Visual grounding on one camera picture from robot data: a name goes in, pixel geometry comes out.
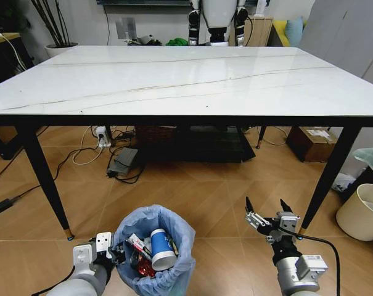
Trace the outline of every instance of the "television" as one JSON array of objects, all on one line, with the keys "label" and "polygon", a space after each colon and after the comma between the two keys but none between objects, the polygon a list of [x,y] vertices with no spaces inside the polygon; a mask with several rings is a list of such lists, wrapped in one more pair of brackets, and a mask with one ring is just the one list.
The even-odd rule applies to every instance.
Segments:
[{"label": "television", "polygon": [[[256,6],[258,0],[247,0],[245,6]],[[190,6],[189,0],[97,0],[98,5],[123,6]]]}]

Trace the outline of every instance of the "trash bin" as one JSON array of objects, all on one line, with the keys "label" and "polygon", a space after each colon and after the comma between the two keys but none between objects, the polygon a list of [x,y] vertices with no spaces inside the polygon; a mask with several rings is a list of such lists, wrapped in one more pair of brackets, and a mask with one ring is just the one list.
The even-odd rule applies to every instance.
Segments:
[{"label": "trash bin", "polygon": [[337,212],[337,223],[348,235],[373,240],[373,184],[362,184]]},{"label": "trash bin", "polygon": [[130,266],[129,259],[133,250],[125,244],[126,262],[118,265],[118,273],[122,281],[138,295],[185,295],[195,267],[192,257],[195,231],[176,213],[160,205],[138,208],[120,223],[114,235],[114,243],[125,242],[132,233],[140,238],[149,237],[158,228],[163,228],[170,234],[178,247],[179,255],[175,265],[168,270],[156,272],[155,277],[140,278],[138,272]]}]

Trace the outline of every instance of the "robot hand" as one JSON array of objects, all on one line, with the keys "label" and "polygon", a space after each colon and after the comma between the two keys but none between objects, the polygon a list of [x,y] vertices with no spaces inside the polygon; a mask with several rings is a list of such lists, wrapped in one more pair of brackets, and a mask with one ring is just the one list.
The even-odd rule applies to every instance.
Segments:
[{"label": "robot hand", "polygon": [[111,232],[99,233],[89,242],[74,247],[70,278],[57,284],[48,296],[100,296],[113,268],[125,260],[123,244],[114,246]]},{"label": "robot hand", "polygon": [[301,254],[294,242],[299,216],[281,199],[283,212],[278,212],[274,218],[263,218],[255,213],[249,198],[246,198],[245,219],[266,240],[274,250],[273,263],[278,270],[278,281],[283,296],[317,295],[318,279],[327,270],[320,255]]}]

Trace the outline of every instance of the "wooden floor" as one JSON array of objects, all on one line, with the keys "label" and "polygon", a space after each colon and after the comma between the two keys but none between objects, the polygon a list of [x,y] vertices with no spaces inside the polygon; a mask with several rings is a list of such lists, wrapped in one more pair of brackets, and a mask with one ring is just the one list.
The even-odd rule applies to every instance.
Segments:
[{"label": "wooden floor", "polygon": [[[40,142],[52,172],[80,144],[85,127],[51,127]],[[256,144],[255,130],[247,135]],[[266,138],[281,141],[268,128]],[[90,135],[86,145],[95,145]],[[91,165],[68,161],[56,181],[76,240],[68,242],[41,189],[0,214],[0,295],[30,295],[64,278],[72,267],[72,248],[97,232],[114,231],[129,212],[161,204],[196,230],[196,269],[188,295],[280,295],[271,247],[244,220],[245,196],[263,216],[273,216],[284,199],[304,215],[324,167],[301,163],[286,146],[263,143],[256,158],[242,164],[150,163],[133,185],[107,179],[105,152]],[[89,151],[80,158],[92,157]],[[0,170],[7,162],[0,160]],[[0,201],[37,184],[22,152],[0,177]],[[325,237],[342,260],[342,295],[373,295],[373,242],[348,237],[335,222],[340,206],[330,192],[307,234]],[[321,254],[329,265],[321,295],[335,295],[335,259],[331,249],[302,241],[305,254]],[[134,295],[114,271],[104,295]]]}]

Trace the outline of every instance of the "white marble table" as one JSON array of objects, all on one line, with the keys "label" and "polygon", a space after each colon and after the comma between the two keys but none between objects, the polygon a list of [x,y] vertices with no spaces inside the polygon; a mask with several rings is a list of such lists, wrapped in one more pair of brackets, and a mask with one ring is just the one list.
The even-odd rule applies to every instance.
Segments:
[{"label": "white marble table", "polygon": [[64,230],[67,218],[36,125],[344,126],[303,221],[322,204],[362,126],[373,85],[291,47],[79,46],[0,84],[0,125],[15,125]]},{"label": "white marble table", "polygon": [[373,85],[292,47],[79,46],[0,84],[0,114],[373,117]]}]

